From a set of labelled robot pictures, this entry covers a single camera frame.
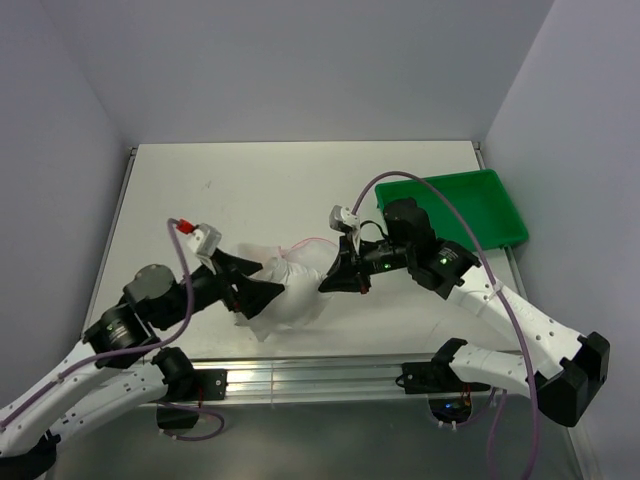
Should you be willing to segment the white mesh laundry bag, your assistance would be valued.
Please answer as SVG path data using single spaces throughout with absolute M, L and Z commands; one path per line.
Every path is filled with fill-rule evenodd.
M 260 342 L 276 331 L 315 321 L 332 298 L 330 293 L 319 291 L 338 254 L 338 245 L 332 241 L 310 237 L 290 248 L 241 243 L 231 253 L 263 266 L 251 276 L 253 279 L 284 286 L 284 291 L 254 318 L 234 316 L 235 325 L 250 329 Z

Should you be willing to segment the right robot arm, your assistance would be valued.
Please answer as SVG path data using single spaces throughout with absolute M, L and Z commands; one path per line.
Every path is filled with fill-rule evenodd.
M 360 293 L 371 278 L 405 270 L 422 288 L 457 305 L 521 348 L 510 354 L 451 338 L 426 362 L 402 365 L 399 383 L 408 394 L 473 391 L 497 387 L 531 399 L 555 423 L 574 427 L 607 379 L 610 343 L 562 325 L 499 280 L 462 245 L 440 238 L 427 212 L 412 198 L 383 210 L 387 232 L 378 241 L 361 237 L 351 210 L 335 206 L 330 227 L 340 232 L 337 257 L 319 290 Z

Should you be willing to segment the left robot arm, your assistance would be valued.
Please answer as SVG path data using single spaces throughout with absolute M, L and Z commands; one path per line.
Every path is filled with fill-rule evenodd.
M 253 318 L 285 290 L 255 279 L 261 264 L 217 251 L 179 281 L 164 265 L 141 269 L 119 303 L 88 328 L 43 379 L 1 411 L 1 476 L 37 479 L 56 462 L 62 443 L 137 406 L 191 400 L 194 367 L 178 347 L 156 336 L 221 301 Z

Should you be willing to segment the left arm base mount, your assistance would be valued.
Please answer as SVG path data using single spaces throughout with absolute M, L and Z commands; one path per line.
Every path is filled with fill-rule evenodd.
M 225 399 L 227 371 L 225 369 L 196 369 L 189 380 L 181 380 L 169 387 L 156 408 L 156 424 L 164 431 L 184 434 L 193 429 L 205 414 L 199 413 L 206 401 Z

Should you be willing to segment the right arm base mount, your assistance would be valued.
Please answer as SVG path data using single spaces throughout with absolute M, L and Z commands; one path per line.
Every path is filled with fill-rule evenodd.
M 431 361 L 403 363 L 395 384 L 406 395 L 445 395 L 443 398 L 430 400 L 429 408 L 437 422 L 450 426 L 471 418 L 473 393 L 491 392 L 490 386 L 465 383 Z

